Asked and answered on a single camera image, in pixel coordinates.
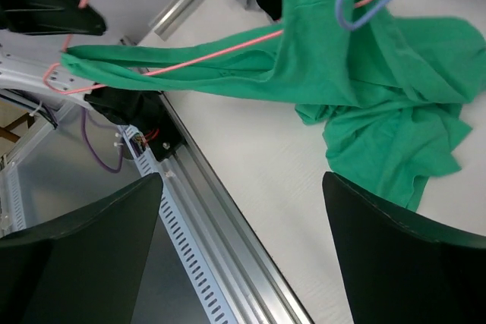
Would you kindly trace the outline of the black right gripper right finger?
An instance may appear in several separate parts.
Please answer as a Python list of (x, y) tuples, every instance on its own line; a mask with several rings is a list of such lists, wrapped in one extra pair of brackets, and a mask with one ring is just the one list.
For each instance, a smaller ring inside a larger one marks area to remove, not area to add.
[(323, 198), (355, 323), (483, 323), (485, 238), (327, 172)]

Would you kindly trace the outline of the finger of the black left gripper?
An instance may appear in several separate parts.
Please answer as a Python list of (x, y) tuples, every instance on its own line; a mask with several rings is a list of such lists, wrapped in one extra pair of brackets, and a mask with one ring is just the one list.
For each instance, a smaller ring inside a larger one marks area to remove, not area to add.
[(106, 23), (81, 0), (1, 0), (1, 28), (30, 36), (81, 34), (102, 36)]

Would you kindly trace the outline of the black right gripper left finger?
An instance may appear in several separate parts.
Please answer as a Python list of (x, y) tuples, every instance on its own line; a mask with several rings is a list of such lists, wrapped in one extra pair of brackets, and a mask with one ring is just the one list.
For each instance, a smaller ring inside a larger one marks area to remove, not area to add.
[(129, 323), (159, 216), (152, 173), (1, 239), (3, 323)]

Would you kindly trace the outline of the green tank top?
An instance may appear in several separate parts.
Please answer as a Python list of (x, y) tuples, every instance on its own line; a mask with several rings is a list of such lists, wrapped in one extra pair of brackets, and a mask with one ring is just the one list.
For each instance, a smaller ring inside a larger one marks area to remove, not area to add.
[[(292, 103), (324, 123), (331, 169), (414, 211), (429, 178), (457, 172), (454, 149), (471, 128), (462, 106), (485, 89), (485, 41), (456, 17), (395, 17), (381, 10), (348, 31), (336, 0), (282, 0), (282, 21), (184, 48), (74, 46), (72, 74), (126, 90), (191, 90)], [(181, 64), (282, 30), (274, 39), (164, 74)]]

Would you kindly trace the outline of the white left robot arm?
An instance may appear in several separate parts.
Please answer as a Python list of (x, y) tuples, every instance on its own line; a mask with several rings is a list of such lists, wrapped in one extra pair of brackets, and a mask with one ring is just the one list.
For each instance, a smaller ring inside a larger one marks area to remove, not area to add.
[[(107, 26), (90, 0), (1, 0), (1, 29), (44, 40), (63, 36), (61, 49), (69, 47), (74, 36), (102, 36)], [(58, 98), (90, 109), (84, 96), (97, 86), (70, 75), (61, 65), (22, 58), (1, 48), (1, 89), (20, 90), (42, 98)]]

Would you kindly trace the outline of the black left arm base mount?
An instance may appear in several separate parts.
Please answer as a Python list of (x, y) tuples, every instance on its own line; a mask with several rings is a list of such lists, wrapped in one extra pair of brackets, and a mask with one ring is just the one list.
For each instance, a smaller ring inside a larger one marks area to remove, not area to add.
[(159, 162), (185, 142), (158, 92), (104, 87), (85, 95), (84, 100), (113, 124), (136, 127), (143, 136), (139, 145), (150, 148)]

